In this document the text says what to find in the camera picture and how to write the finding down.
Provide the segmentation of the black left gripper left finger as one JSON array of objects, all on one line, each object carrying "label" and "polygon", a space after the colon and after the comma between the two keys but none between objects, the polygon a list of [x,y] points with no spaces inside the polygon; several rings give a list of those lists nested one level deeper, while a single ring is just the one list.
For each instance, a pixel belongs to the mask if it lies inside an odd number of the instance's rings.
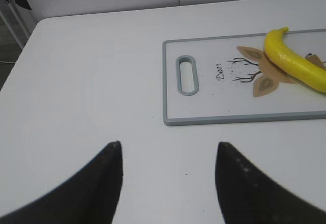
[{"label": "black left gripper left finger", "polygon": [[89,163],[1,223],[112,223],[123,182],[122,145],[108,143]]}]

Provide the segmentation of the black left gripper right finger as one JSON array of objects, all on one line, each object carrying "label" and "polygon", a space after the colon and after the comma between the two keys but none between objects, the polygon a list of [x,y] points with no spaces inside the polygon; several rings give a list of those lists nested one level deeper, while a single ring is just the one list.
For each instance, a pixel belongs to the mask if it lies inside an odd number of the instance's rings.
[{"label": "black left gripper right finger", "polygon": [[228,142],[218,144],[215,187],[225,223],[325,223],[325,211],[282,187]]}]

